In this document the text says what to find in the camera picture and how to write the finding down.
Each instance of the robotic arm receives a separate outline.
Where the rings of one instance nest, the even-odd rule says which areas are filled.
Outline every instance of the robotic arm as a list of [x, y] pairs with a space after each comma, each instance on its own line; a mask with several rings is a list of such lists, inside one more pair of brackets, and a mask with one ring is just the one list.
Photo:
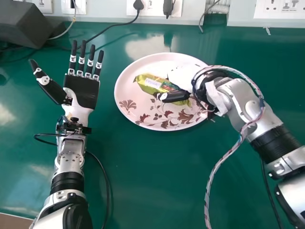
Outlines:
[[261, 118], [247, 127], [246, 140], [264, 161], [269, 176], [279, 180], [274, 192], [289, 221], [295, 228], [305, 229], [305, 147], [285, 128], [271, 107], [255, 95], [250, 86], [253, 82], [231, 78], [224, 73], [227, 68], [215, 66], [198, 75], [199, 71], [187, 83], [169, 76], [184, 93], [156, 94], [155, 97], [167, 103], [184, 100], [195, 93], [199, 101], [208, 104], [210, 112], [227, 115], [238, 132], [256, 119], [264, 106]]
[[92, 74], [95, 46], [91, 46], [84, 73], [85, 49], [86, 43], [83, 41], [76, 73], [77, 42], [73, 42], [63, 88], [44, 73], [34, 60], [30, 60], [39, 86], [65, 111], [65, 116], [58, 120], [56, 126], [57, 156], [50, 195], [30, 229], [92, 229], [84, 194], [82, 168], [85, 161], [86, 134], [91, 133], [88, 117], [97, 103], [104, 52], [100, 51]]

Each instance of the cable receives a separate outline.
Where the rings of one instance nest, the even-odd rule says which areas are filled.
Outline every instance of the cable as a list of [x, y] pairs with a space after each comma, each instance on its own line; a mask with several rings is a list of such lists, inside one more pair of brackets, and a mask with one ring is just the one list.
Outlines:
[[106, 173], [106, 170], [104, 168], [104, 166], [102, 165], [102, 163], [100, 162], [100, 160], [96, 157], [96, 155], [94, 155], [93, 153], [89, 152], [86, 150], [86, 153], [88, 153], [89, 155], [91, 155], [92, 157], [95, 158], [95, 160], [100, 164], [102, 171], [104, 173], [104, 177], [105, 177], [105, 184], [106, 184], [106, 213], [105, 213], [105, 220], [104, 223], [102, 225], [102, 229], [105, 229], [108, 218], [109, 218], [109, 213], [110, 213], [110, 182]]
[[72, 25], [75, 23], [75, 21], [76, 21], [76, 9], [77, 9], [77, 6], [76, 6], [76, 3], [75, 3], [75, 0], [72, 0], [72, 1], [74, 3], [74, 16], [72, 18], [71, 24], [68, 26], [68, 28], [63, 33], [61, 33], [61, 34], [59, 34], [59, 35], [57, 35], [55, 37], [51, 37], [48, 40], [54, 40], [54, 39], [57, 39], [57, 38], [65, 35], [69, 31], [69, 29], [72, 27]]
[[0, 52], [9, 52], [9, 51], [14, 51], [14, 50], [18, 50], [18, 49], [22, 49], [25, 48], [24, 46], [20, 46], [20, 47], [13, 47], [13, 48], [4, 48], [1, 49]]
[[266, 190], [267, 190], [268, 198], [270, 200], [270, 204], [272, 206], [272, 209], [273, 209], [273, 212], [274, 212], [274, 215], [275, 215], [278, 227], [279, 227], [279, 229], [284, 229], [282, 221], [281, 221], [281, 218], [280, 218], [280, 216], [279, 216], [279, 214], [277, 212], [274, 200], [272, 198], [272, 194], [271, 194], [270, 187], [269, 187], [269, 184], [268, 184], [268, 180], [267, 180], [267, 177], [266, 177], [266, 170], [265, 170], [264, 162], [263, 162], [262, 159], [261, 159], [261, 169], [262, 169], [263, 180], [264, 180], [264, 184], [265, 184], [265, 187], [266, 187]]
[[260, 113], [259, 115], [253, 119], [252, 121], [246, 123], [240, 130], [239, 132], [239, 137], [238, 137], [238, 140], [237, 142], [234, 144], [234, 146], [215, 164], [215, 166], [213, 167], [211, 173], [210, 173], [210, 176], [209, 176], [209, 179], [208, 179], [208, 182], [207, 182], [207, 185], [206, 185], [206, 193], [205, 193], [205, 197], [204, 197], [204, 200], [205, 200], [205, 205], [204, 205], [204, 220], [205, 220], [205, 225], [208, 229], [212, 229], [211, 227], [211, 223], [210, 223], [210, 216], [209, 216], [209, 202], [210, 202], [210, 191], [211, 191], [211, 186], [212, 186], [212, 182], [213, 182], [213, 179], [214, 179], [214, 176], [217, 172], [217, 170], [219, 169], [219, 167], [221, 166], [221, 164], [223, 162], [225, 162], [226, 159], [229, 158], [229, 156], [231, 156], [238, 148], [239, 146], [244, 142], [245, 138], [246, 138], [246, 135], [247, 135], [247, 128], [256, 123], [257, 121], [259, 121], [263, 114], [264, 114], [264, 111], [265, 111], [265, 105], [264, 105], [264, 96], [261, 92], [261, 90], [258, 88], [258, 86], [248, 77], [246, 76], [245, 74], [243, 74], [242, 72], [240, 72], [239, 70], [236, 70], [234, 68], [230, 68], [230, 67], [227, 67], [227, 66], [221, 66], [221, 65], [214, 65], [214, 66], [207, 66], [205, 68], [202, 68], [201, 70], [199, 70], [194, 78], [194, 79], [198, 79], [200, 76], [208, 73], [208, 72], [211, 72], [213, 70], [221, 70], [221, 71], [227, 71], [227, 72], [230, 72], [230, 73], [235, 73], [237, 75], [239, 75], [240, 77], [242, 77], [243, 79], [245, 79], [251, 86], [252, 88], [254, 88], [254, 90], [256, 91], [256, 93], [258, 94], [258, 97], [259, 97], [259, 106], [260, 106]]
[[[135, 18], [133, 20], [131, 20], [130, 22], [126, 22], [126, 23], [118, 23], [118, 24], [114, 24], [114, 25], [110, 25], [107, 28], [105, 28], [104, 30], [102, 30], [101, 32], [99, 32], [98, 34], [94, 35], [93, 37], [89, 38], [88, 40], [86, 40], [86, 44], [89, 43], [90, 41], [92, 41], [93, 39], [97, 38], [98, 36], [100, 36], [101, 34], [103, 34], [104, 32], [106, 32], [108, 29], [115, 27], [115, 26], [123, 26], [123, 25], [129, 25], [134, 23], [140, 14], [140, 10], [137, 10], [137, 15], [135, 16]], [[62, 47], [62, 46], [58, 46], [59, 48], [65, 50], [65, 51], [71, 51], [71, 48], [66, 48], [66, 47]]]
[[30, 54], [23, 56], [21, 58], [18, 58], [16, 60], [12, 60], [12, 61], [1, 61], [0, 63], [13, 63], [13, 62], [17, 62], [17, 61], [22, 61], [24, 59], [29, 58], [30, 56], [32, 56], [35, 52], [37, 52], [38, 50], [34, 50], [33, 52], [31, 52]]
[[38, 138], [39, 136], [48, 136], [48, 137], [65, 137], [67, 135], [60, 135], [60, 134], [35, 134], [34, 135], [34, 139], [37, 140], [37, 141], [40, 141], [42, 143], [45, 143], [45, 144], [49, 144], [51, 146], [57, 146], [57, 144], [53, 143], [53, 142], [48, 142], [48, 141], [45, 141], [45, 140], [42, 140], [40, 138]]
[[203, 17], [207, 14], [207, 12], [214, 6], [216, 5], [217, 3], [219, 3], [221, 0], [217, 0], [216, 2], [214, 2], [208, 9], [206, 9], [204, 11], [204, 13], [201, 15], [200, 19], [199, 19], [199, 23], [198, 23], [198, 27], [200, 29], [200, 31], [203, 33], [203, 29], [201, 28], [201, 21], [203, 19]]
[[[61, 136], [67, 136], [67, 135], [60, 135], [60, 134], [35, 134], [34, 135], [34, 139], [46, 144], [49, 144], [51, 146], [57, 146], [57, 144], [53, 143], [53, 142], [48, 142], [45, 140], [42, 140], [40, 138], [38, 138], [38, 136], [53, 136], [53, 137], [61, 137]], [[86, 153], [88, 153], [89, 155], [91, 155], [100, 165], [103, 174], [104, 174], [104, 178], [105, 178], [105, 185], [106, 185], [106, 213], [105, 213], [105, 219], [102, 225], [102, 229], [105, 229], [108, 218], [109, 218], [109, 214], [110, 214], [110, 181], [108, 178], [108, 175], [106, 173], [106, 170], [103, 166], [103, 164], [101, 163], [101, 161], [97, 158], [96, 155], [94, 155], [93, 153], [89, 152], [88, 150], [86, 150]]]

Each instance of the green snack wrapper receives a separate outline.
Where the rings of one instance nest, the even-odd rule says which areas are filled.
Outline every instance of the green snack wrapper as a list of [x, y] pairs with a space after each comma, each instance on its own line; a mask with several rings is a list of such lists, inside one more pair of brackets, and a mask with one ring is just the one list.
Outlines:
[[[181, 89], [171, 83], [170, 81], [160, 78], [158, 76], [151, 75], [149, 73], [141, 74], [135, 77], [133, 82], [137, 82], [142, 91], [153, 95], [154, 93], [176, 92]], [[173, 102], [175, 105], [188, 105], [191, 106], [191, 102], [187, 100]]]

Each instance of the green tabletop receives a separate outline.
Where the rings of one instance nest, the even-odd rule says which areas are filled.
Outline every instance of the green tabletop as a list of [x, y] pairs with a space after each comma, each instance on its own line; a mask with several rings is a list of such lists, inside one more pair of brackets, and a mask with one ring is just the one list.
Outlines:
[[[81, 42], [108, 26], [78, 22], [57, 45]], [[89, 151], [104, 164], [112, 185], [109, 229], [203, 229], [204, 192], [211, 169], [238, 138], [227, 118], [176, 132], [157, 132], [128, 121], [113, 96], [120, 73], [133, 61], [158, 52], [180, 52], [207, 64], [234, 67], [250, 76], [286, 126], [305, 141], [305, 30], [226, 27], [210, 18], [197, 26], [132, 24], [115, 27], [91, 43], [105, 51], [101, 88], [91, 114]], [[24, 49], [0, 54], [0, 211], [34, 218], [50, 191], [56, 149], [33, 139], [53, 133], [63, 114], [37, 85]], [[47, 46], [32, 53], [57, 82], [69, 52]], [[94, 228], [105, 213], [101, 169], [86, 158], [85, 194]], [[292, 228], [277, 204], [285, 228]], [[244, 143], [215, 176], [210, 201], [214, 229], [277, 228], [262, 180], [258, 154]]]

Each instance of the black cable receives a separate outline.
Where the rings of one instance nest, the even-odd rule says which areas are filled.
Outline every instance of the black cable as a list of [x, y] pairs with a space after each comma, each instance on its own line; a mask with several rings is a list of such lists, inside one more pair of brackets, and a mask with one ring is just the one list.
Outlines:
[[[112, 27], [115, 27], [115, 26], [123, 26], [123, 25], [130, 25], [132, 23], [134, 23], [138, 17], [139, 17], [139, 14], [140, 14], [140, 10], [137, 10], [137, 15], [135, 16], [135, 18], [133, 20], [131, 20], [130, 22], [126, 22], [126, 23], [118, 23], [118, 24], [114, 24], [114, 25], [110, 25], [108, 26], [107, 28], [105, 28], [104, 30], [100, 31], [98, 34], [94, 35], [93, 37], [89, 38], [88, 40], [86, 40], [86, 44], [89, 43], [90, 41], [92, 41], [93, 39], [97, 38], [98, 36], [100, 36], [101, 34], [103, 34], [104, 32], [106, 32], [108, 29], [112, 28]], [[65, 51], [71, 51], [71, 48], [66, 48], [66, 47], [63, 47], [63, 46], [57, 46], [57, 45], [53, 45], [53, 46], [56, 46], [56, 47], [59, 47], [60, 49], [63, 49]]]
[[24, 59], [27, 59], [27, 58], [29, 58], [29, 57], [31, 57], [35, 52], [37, 52], [38, 50], [34, 50], [34, 51], [32, 51], [30, 54], [28, 54], [28, 55], [25, 55], [25, 56], [23, 56], [23, 57], [21, 57], [21, 58], [18, 58], [18, 59], [16, 59], [16, 60], [11, 60], [11, 61], [1, 61], [0, 63], [13, 63], [13, 62], [17, 62], [17, 61], [22, 61], [22, 60], [24, 60]]
[[273, 212], [274, 212], [274, 214], [275, 214], [275, 218], [276, 218], [278, 227], [279, 227], [280, 229], [284, 229], [283, 224], [282, 224], [282, 221], [281, 221], [281, 219], [280, 219], [280, 216], [279, 216], [279, 214], [278, 214], [278, 212], [277, 212], [277, 209], [276, 209], [276, 207], [275, 207], [274, 200], [273, 200], [273, 198], [272, 198], [272, 194], [271, 194], [270, 187], [269, 187], [269, 184], [268, 184], [268, 180], [267, 180], [267, 177], [266, 177], [266, 170], [265, 170], [264, 162], [263, 162], [262, 159], [261, 159], [261, 167], [262, 167], [262, 173], [263, 173], [264, 184], [265, 184], [265, 187], [266, 187], [266, 190], [267, 190], [267, 193], [268, 193], [268, 197], [269, 197], [269, 200], [270, 200], [270, 204], [271, 204], [272, 209], [273, 209]]
[[14, 51], [14, 50], [18, 50], [18, 49], [23, 49], [25, 48], [24, 46], [19, 46], [19, 47], [13, 47], [13, 48], [4, 48], [4, 49], [1, 49], [0, 52], [9, 52], [9, 51]]
[[102, 229], [105, 229], [108, 218], [109, 218], [109, 212], [110, 212], [110, 182], [106, 173], [106, 170], [104, 168], [104, 166], [102, 165], [102, 163], [100, 162], [100, 160], [96, 157], [96, 155], [94, 155], [93, 153], [89, 152], [88, 150], [86, 150], [86, 153], [88, 153], [89, 155], [91, 155], [92, 157], [95, 158], [95, 160], [100, 164], [102, 171], [104, 173], [104, 178], [105, 178], [105, 184], [106, 184], [106, 213], [105, 213], [105, 220], [104, 223], [102, 225]]
[[[53, 137], [61, 137], [61, 136], [67, 136], [67, 135], [60, 135], [60, 134], [35, 134], [34, 135], [34, 139], [52, 146], [57, 146], [57, 144], [53, 143], [53, 142], [48, 142], [45, 140], [42, 140], [40, 138], [38, 138], [38, 136], [53, 136]], [[108, 218], [109, 218], [109, 214], [110, 214], [110, 181], [108, 178], [108, 175], [106, 173], [106, 170], [104, 168], [104, 166], [102, 165], [101, 161], [97, 158], [96, 155], [94, 155], [93, 153], [89, 152], [88, 150], [86, 150], [86, 153], [88, 153], [89, 155], [91, 155], [100, 165], [103, 174], [104, 174], [104, 178], [105, 178], [105, 185], [106, 185], [106, 213], [105, 213], [105, 219], [102, 225], [102, 229], [105, 229]]]

